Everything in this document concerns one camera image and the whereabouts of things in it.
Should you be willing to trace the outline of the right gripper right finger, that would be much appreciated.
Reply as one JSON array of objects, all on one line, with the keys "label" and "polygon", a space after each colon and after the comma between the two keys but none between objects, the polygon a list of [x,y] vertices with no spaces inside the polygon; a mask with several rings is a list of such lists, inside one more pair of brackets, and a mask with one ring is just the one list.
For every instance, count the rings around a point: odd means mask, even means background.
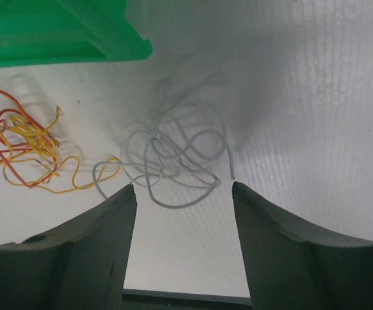
[{"label": "right gripper right finger", "polygon": [[373,241],[325,229],[232,186],[254,309],[373,309]]}]

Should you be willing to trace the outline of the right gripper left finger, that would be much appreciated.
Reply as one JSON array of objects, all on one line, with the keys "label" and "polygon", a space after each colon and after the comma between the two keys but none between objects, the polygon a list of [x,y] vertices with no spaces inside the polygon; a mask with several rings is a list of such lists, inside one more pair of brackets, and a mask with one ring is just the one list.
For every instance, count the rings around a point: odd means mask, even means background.
[{"label": "right gripper left finger", "polygon": [[53,229],[0,245],[0,309],[119,309],[136,212],[126,185]]}]

